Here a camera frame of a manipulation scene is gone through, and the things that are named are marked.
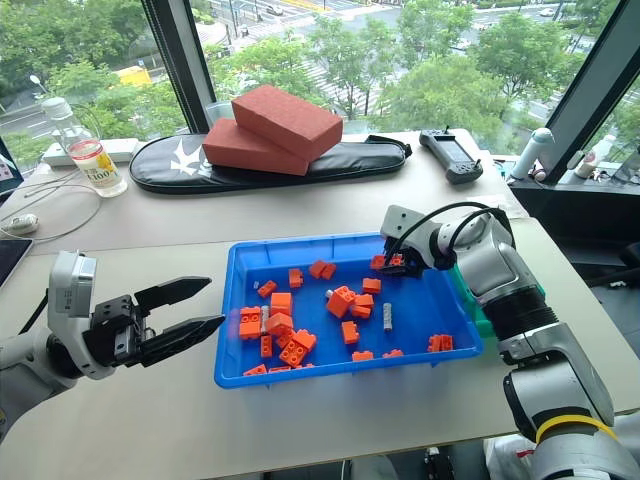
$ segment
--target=orange building block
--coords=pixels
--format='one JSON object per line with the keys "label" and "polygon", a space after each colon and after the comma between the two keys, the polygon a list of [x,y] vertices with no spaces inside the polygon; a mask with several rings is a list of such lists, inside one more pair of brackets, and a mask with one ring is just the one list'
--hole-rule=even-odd
{"label": "orange building block", "polygon": [[382,282],[378,278],[363,278],[362,291],[364,293],[380,293]]}
{"label": "orange building block", "polygon": [[273,280],[269,280],[258,289],[258,295],[260,295],[262,298],[267,298],[275,291],[276,288],[278,288],[276,282],[274,282]]}
{"label": "orange building block", "polygon": [[291,341],[291,339],[293,338],[293,334],[294,334],[294,331],[293,330],[289,330],[284,335],[280,335],[276,339],[276,343],[278,344],[278,346],[280,348],[284,348],[287,345],[287,343],[289,343]]}
{"label": "orange building block", "polygon": [[242,340],[260,338],[260,322],[241,323],[238,328],[238,336]]}
{"label": "orange building block", "polygon": [[322,269],[322,273],[320,274],[320,276],[325,280],[331,280],[331,277],[333,277],[333,274],[336,273],[337,268],[338,267],[335,263],[327,263]]}
{"label": "orange building block", "polygon": [[374,255],[369,264],[372,270],[379,270],[384,267],[384,255]]}
{"label": "orange building block", "polygon": [[322,270],[324,270],[324,267],[326,266],[327,264],[325,262],[323,262],[322,260],[317,260],[313,265],[309,267],[309,273],[313,278],[320,278],[320,275],[322,275]]}
{"label": "orange building block", "polygon": [[316,345],[316,336],[306,330],[298,330],[291,338],[291,341],[282,350],[280,360],[288,363],[292,367],[297,367],[302,363],[305,355]]}
{"label": "orange building block", "polygon": [[389,353],[383,353],[382,358],[402,357],[403,355],[404,355],[404,352],[402,350],[394,348]]}
{"label": "orange building block", "polygon": [[291,367],[289,365],[285,365],[284,367],[272,367],[269,369],[269,373],[286,372],[287,370],[291,370]]}
{"label": "orange building block", "polygon": [[284,313],[271,315],[267,320],[267,333],[270,335],[284,335],[293,330],[293,319]]}
{"label": "orange building block", "polygon": [[429,337],[428,352],[447,352],[453,350],[453,337],[451,335],[431,335]]}
{"label": "orange building block", "polygon": [[284,313],[291,316],[291,312],[293,312],[293,297],[290,293],[271,294],[271,315]]}
{"label": "orange building block", "polygon": [[401,267],[402,265],[404,265],[404,257],[402,256],[402,254],[396,253],[393,257],[391,257],[389,265],[393,265],[396,267]]}
{"label": "orange building block", "polygon": [[368,293],[365,293],[364,295],[356,295],[356,299],[353,303],[359,307],[373,308],[373,297]]}
{"label": "orange building block", "polygon": [[327,310],[336,317],[342,318],[355,300],[356,294],[343,285],[342,287],[336,288],[331,294],[331,297],[329,297]]}
{"label": "orange building block", "polygon": [[360,338],[355,322],[342,322],[342,339],[346,345],[356,343]]}
{"label": "orange building block", "polygon": [[367,307],[360,307],[359,305],[353,305],[351,307],[351,315],[359,318],[369,318],[371,315],[371,309]]}
{"label": "orange building block", "polygon": [[354,362],[362,362],[363,360],[373,360],[373,352],[365,350],[364,352],[353,352],[351,359]]}
{"label": "orange building block", "polygon": [[244,307],[240,309],[240,322],[259,322],[260,307]]}
{"label": "orange building block", "polygon": [[263,335],[260,337],[260,356],[269,358],[273,355],[273,340],[271,335]]}
{"label": "orange building block", "polygon": [[300,288],[304,283],[302,270],[299,268],[289,269],[289,288]]}
{"label": "orange building block", "polygon": [[267,367],[264,366],[264,363],[262,365],[258,365],[255,368],[247,370],[242,375],[244,375],[245,377],[248,377],[249,375],[261,375],[263,373],[267,373]]}

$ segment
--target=black case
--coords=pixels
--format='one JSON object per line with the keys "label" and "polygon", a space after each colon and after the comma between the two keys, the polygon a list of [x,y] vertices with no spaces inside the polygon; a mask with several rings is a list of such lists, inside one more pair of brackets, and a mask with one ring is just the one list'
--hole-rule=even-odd
{"label": "black case", "polygon": [[299,177],[212,166],[200,148],[204,138],[202,134],[176,135],[148,143],[129,165],[131,178],[140,188],[154,193],[219,193],[389,173],[400,169],[411,155],[409,145],[370,135],[362,143],[339,143],[314,161],[307,175]]}

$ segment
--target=yellow tape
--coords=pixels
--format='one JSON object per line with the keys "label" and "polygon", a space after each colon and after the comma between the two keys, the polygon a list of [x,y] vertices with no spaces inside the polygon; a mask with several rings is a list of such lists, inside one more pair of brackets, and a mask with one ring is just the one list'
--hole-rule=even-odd
{"label": "yellow tape", "polygon": [[593,425],[594,427],[597,427],[603,432],[609,434],[609,436],[614,440],[618,440],[618,437],[616,437],[616,434],[613,432],[613,430],[611,430],[611,428],[602,423],[600,420],[596,420],[595,418],[587,417],[585,415],[559,415],[557,417],[550,418],[542,425],[540,425],[540,428],[536,433],[536,443],[540,443],[542,435],[544,435],[547,430],[562,423],[586,423],[588,425]]}

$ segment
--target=blue tray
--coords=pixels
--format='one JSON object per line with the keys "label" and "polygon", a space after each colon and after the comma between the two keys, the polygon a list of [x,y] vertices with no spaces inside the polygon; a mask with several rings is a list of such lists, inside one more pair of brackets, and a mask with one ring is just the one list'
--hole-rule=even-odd
{"label": "blue tray", "polygon": [[[356,234],[243,242],[229,251],[224,290],[223,313],[227,319],[218,336],[214,378],[223,388],[261,385],[306,377],[387,368],[410,363],[436,365],[447,360],[468,358],[482,353],[482,341],[471,317],[456,292],[447,272],[426,270],[420,279],[388,277],[369,268],[371,257],[380,254],[384,240],[378,234]],[[335,263],[338,269],[331,280],[315,279],[308,267],[316,260]],[[289,289],[288,269],[304,272],[304,285]],[[381,278],[382,291],[374,295],[375,306],[369,319],[354,319],[350,314],[340,320],[326,309],[325,292],[347,285],[356,293],[362,291],[362,278]],[[316,347],[303,364],[315,366],[242,376],[242,373],[264,363],[267,368],[284,365],[273,344],[272,358],[260,358],[260,340],[243,341],[238,336],[240,308],[267,304],[253,288],[254,282],[273,280],[276,291],[293,293],[294,328],[307,329],[317,336]],[[382,304],[393,307],[393,331],[384,332]],[[360,340],[355,345],[342,341],[341,321],[355,320]],[[446,333],[454,337],[454,350],[428,353],[431,335]],[[399,348],[402,357],[382,358],[382,354]],[[352,362],[351,353],[369,350],[374,359]]]}

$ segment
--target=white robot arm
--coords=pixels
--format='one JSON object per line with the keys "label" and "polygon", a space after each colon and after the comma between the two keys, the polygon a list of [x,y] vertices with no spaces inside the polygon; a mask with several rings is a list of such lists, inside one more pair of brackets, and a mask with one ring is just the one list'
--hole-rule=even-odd
{"label": "white robot arm", "polygon": [[515,250],[506,215],[474,202],[478,210],[456,222],[431,221],[391,206],[382,225],[387,265],[402,253],[405,266],[383,273],[420,275],[424,268],[457,266],[491,322],[503,361],[516,368],[503,388],[520,432],[538,443],[536,480],[639,479],[640,467],[617,441],[609,393],[569,327],[544,300],[533,274]]}
{"label": "white robot arm", "polygon": [[223,315],[194,318],[156,335],[150,311],[195,295],[211,280],[183,277],[96,305],[96,260],[60,252],[49,279],[48,327],[0,340],[0,443],[15,421],[87,376],[100,380],[119,365],[147,367],[201,342]]}

